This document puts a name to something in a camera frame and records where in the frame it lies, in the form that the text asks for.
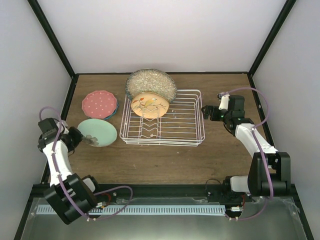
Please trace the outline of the mint green flower plate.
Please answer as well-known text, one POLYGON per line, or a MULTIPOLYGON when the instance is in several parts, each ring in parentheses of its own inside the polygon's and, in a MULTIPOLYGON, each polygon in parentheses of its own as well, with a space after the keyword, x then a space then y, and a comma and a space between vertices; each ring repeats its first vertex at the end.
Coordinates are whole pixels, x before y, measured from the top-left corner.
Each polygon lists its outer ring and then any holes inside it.
POLYGON ((83 135, 82 141, 93 147, 106 147, 117 139, 117 130, 109 122, 90 118, 82 121, 77 129, 83 135))

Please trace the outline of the pink polka dot plate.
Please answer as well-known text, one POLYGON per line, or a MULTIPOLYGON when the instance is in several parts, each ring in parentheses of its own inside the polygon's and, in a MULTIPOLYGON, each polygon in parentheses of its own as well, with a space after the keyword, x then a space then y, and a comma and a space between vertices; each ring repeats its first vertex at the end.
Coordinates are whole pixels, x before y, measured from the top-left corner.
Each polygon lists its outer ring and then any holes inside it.
POLYGON ((104 119, 113 113, 117 102, 116 97, 111 92, 95 90, 82 100, 81 109, 89 118, 104 119))

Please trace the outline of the blue polka dot plate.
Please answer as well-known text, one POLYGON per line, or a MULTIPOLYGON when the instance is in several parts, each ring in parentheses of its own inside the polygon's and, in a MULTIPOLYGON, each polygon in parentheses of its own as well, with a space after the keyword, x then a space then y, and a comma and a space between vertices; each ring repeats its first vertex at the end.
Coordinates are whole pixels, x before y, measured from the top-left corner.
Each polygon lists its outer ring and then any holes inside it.
POLYGON ((107 117, 105 117, 105 118, 103 118, 103 119, 104 119, 104 120, 108 120, 108 119, 110 119, 111 117, 113 117, 113 116, 117 113, 118 108, 119 108, 119 103, 117 102, 117 103, 116 103, 116 108, 115 108, 115 110, 112 112, 112 114, 109 115, 109 116, 107 116, 107 117))

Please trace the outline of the beige bird pattern plate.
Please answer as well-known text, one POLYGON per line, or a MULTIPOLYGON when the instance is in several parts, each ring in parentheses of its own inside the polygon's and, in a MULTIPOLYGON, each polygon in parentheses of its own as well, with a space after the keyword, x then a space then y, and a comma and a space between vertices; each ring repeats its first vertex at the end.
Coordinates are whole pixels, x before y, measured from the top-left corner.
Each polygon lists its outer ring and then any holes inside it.
POLYGON ((131 101, 132 111, 145 119, 161 118, 169 109, 170 103, 162 96, 152 92, 142 92, 131 101))

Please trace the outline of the large speckled grey plate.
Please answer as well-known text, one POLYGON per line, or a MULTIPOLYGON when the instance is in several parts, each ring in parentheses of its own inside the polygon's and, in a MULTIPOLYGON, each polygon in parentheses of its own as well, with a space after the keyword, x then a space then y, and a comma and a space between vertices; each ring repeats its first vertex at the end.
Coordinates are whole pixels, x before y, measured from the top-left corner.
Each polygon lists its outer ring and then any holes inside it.
POLYGON ((177 86, 173 78, 158 69, 140 69, 129 75, 125 82, 125 94, 132 100, 141 93, 154 93, 173 102, 177 86))

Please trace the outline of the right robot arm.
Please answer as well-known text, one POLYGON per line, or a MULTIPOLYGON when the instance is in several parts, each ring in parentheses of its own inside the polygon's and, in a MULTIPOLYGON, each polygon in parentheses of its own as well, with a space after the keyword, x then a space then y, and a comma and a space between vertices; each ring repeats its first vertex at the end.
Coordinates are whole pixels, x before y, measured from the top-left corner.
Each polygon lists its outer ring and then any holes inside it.
POLYGON ((291 190, 291 158, 280 152, 256 129, 245 116, 245 99, 240 95, 223 95, 218 106, 202 107, 206 120, 222 122, 225 129, 239 140, 252 158, 247 176, 228 176, 222 188, 223 198, 236 200, 240 193, 255 197, 285 196, 291 190))

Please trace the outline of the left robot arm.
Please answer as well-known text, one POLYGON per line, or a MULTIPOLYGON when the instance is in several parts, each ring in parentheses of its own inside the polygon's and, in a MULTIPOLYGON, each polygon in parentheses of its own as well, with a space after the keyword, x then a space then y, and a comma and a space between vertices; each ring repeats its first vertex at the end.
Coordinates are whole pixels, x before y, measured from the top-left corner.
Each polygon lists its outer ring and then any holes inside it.
POLYGON ((69 225, 88 216, 101 198, 102 189, 93 176, 80 178, 72 172, 69 153, 85 139, 77 128, 68 128, 55 118, 40 120, 38 126, 42 132, 38 149, 45 154, 50 170, 50 187, 44 191, 44 198, 69 225))

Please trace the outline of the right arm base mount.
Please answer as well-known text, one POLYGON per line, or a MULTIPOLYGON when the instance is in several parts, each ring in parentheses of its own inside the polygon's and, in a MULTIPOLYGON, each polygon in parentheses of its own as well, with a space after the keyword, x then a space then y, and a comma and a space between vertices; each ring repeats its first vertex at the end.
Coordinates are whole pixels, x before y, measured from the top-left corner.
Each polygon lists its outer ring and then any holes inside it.
POLYGON ((204 191, 209 202, 220 204, 242 204, 250 197, 249 192, 236 192, 231 189, 230 179, 220 181, 209 178, 204 184, 204 191))

